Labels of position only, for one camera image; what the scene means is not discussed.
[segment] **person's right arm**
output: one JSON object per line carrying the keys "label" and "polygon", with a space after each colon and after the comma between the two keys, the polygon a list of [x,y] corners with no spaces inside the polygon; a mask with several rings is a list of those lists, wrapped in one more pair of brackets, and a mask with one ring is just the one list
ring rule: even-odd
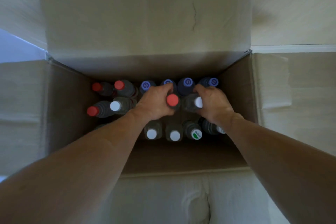
{"label": "person's right arm", "polygon": [[290,223],[336,223],[336,157],[245,120],[217,88],[195,91]]}

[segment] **purple bottle cap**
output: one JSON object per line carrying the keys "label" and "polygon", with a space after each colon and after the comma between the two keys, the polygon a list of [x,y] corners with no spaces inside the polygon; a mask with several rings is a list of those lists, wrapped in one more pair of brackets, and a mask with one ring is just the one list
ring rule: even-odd
{"label": "purple bottle cap", "polygon": [[151,83],[149,81],[143,81],[141,83],[141,88],[144,90],[144,91],[147,91],[149,90],[149,87],[151,86]]}
{"label": "purple bottle cap", "polygon": [[210,80],[209,80],[209,85],[210,86],[214,86],[214,87],[216,87],[217,85],[219,84],[219,82],[218,82],[218,79],[217,78],[211,78]]}
{"label": "purple bottle cap", "polygon": [[167,84],[167,83],[170,83],[170,82],[173,82],[171,79],[166,79],[163,84]]}
{"label": "purple bottle cap", "polygon": [[183,85],[186,87],[191,87],[192,84],[193,84],[193,80],[189,77],[183,80]]}

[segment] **human arm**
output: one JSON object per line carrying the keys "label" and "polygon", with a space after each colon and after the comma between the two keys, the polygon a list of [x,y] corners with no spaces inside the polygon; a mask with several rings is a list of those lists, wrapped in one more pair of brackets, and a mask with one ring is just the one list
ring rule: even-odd
{"label": "human arm", "polygon": [[174,111],[171,83],[150,87],[137,106],[0,183],[2,223],[85,223],[115,186],[141,130]]}
{"label": "human arm", "polygon": [[336,157],[243,119],[219,89],[195,90],[199,114],[225,130],[290,223],[335,222]]}

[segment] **blue bottle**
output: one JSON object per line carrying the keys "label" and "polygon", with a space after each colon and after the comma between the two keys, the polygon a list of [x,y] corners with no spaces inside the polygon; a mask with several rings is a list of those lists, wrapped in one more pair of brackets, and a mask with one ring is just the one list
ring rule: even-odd
{"label": "blue bottle", "polygon": [[143,81],[140,86],[140,92],[145,94],[146,91],[149,90],[150,86],[156,86],[155,82],[150,80]]}
{"label": "blue bottle", "polygon": [[193,93],[193,89],[195,87],[195,82],[187,77],[182,78],[177,85],[177,91],[181,96],[187,96],[191,93]]}
{"label": "blue bottle", "polygon": [[177,85],[176,85],[176,83],[173,81],[173,80],[171,80],[171,79],[166,79],[166,80],[164,80],[162,83],[161,83],[161,85],[164,85],[164,84],[167,84],[167,83],[173,83],[173,86],[174,86],[174,92],[177,92]]}
{"label": "blue bottle", "polygon": [[218,79],[213,77],[205,77],[205,78],[202,78],[198,84],[204,86],[204,87],[209,87],[209,86],[213,86],[213,87],[216,87],[218,86],[219,82],[218,82]]}

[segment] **red bottle cap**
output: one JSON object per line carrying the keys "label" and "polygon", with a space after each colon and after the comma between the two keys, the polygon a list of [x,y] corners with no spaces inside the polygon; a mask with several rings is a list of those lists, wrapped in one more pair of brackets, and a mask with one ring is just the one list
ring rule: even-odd
{"label": "red bottle cap", "polygon": [[125,88],[125,84],[123,81],[119,80],[119,81],[116,81],[114,83],[114,87],[117,89],[117,90],[123,90]]}
{"label": "red bottle cap", "polygon": [[99,108],[96,106],[90,106],[87,109],[87,114],[90,116],[97,116],[99,114]]}
{"label": "red bottle cap", "polygon": [[103,85],[101,85],[98,82],[95,82],[94,84],[92,84],[92,90],[93,91],[102,91],[103,90]]}
{"label": "red bottle cap", "polygon": [[179,101],[179,97],[176,94],[169,94],[166,97],[167,104],[172,107],[177,106]]}

